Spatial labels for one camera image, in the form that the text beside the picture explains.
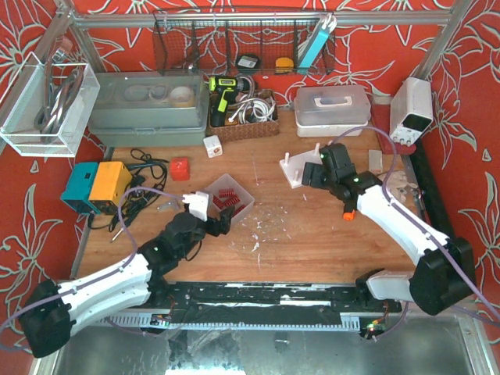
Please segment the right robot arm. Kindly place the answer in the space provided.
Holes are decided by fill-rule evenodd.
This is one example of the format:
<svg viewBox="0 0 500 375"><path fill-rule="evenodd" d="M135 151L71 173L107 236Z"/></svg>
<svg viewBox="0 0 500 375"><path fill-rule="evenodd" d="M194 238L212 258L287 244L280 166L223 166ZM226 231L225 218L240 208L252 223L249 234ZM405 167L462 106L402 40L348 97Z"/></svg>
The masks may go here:
<svg viewBox="0 0 500 375"><path fill-rule="evenodd" d="M414 302L436 316L473 293L473 249L422 221L400 203L370 171L358 173L340 143L319 150L320 162L307 162L302 184L329 191L344 204L343 217L361 213L383 229L415 265L412 273L372 270L356 281L364 299Z"/></svg>

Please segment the beige work glove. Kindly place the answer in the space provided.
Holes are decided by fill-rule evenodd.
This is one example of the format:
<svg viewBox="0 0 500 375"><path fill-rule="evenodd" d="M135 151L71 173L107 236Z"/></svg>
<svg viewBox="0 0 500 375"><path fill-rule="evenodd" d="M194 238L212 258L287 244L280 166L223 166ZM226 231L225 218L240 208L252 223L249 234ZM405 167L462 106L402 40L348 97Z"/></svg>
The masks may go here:
<svg viewBox="0 0 500 375"><path fill-rule="evenodd" d="M417 188L418 185L409 181L405 172L402 170L392 172L387 181L387 189L395 197L398 195L405 195L408 191L416 190Z"/></svg>

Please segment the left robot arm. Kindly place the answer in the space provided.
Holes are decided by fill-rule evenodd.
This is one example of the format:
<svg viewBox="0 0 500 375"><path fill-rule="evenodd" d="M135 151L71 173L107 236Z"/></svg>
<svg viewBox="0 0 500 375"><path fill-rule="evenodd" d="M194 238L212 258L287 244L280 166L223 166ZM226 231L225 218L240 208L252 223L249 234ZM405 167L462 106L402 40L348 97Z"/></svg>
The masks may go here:
<svg viewBox="0 0 500 375"><path fill-rule="evenodd" d="M234 208L217 218L180 212L156 237L129 257L87 277L57 284L42 281L31 292L18 321L35 358L61 349L86 326L160 296L164 275L190 260L210 235L228 234Z"/></svg>

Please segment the white peg board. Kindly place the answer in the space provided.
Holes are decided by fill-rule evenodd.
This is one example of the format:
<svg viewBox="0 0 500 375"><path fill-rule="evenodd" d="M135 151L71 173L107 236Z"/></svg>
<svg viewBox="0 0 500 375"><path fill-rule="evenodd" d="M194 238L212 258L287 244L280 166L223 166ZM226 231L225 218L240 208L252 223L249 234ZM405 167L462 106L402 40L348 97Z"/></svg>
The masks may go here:
<svg viewBox="0 0 500 375"><path fill-rule="evenodd" d="M284 158L279 161L280 168L292 189L302 186L302 177L306 163L321 164L320 143L316 143L313 150L297 155L290 155L289 152L286 152Z"/></svg>

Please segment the orange black screwdriver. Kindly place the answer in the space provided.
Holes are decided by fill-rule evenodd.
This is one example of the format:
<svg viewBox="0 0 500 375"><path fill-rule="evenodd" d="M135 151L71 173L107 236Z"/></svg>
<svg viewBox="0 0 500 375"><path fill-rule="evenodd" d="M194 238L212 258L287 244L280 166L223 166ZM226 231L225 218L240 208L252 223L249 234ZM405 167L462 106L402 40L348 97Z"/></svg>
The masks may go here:
<svg viewBox="0 0 500 375"><path fill-rule="evenodd" d="M355 212L357 210L357 199L350 198L344 200L344 209L342 218L345 221L352 221L355 218Z"/></svg>

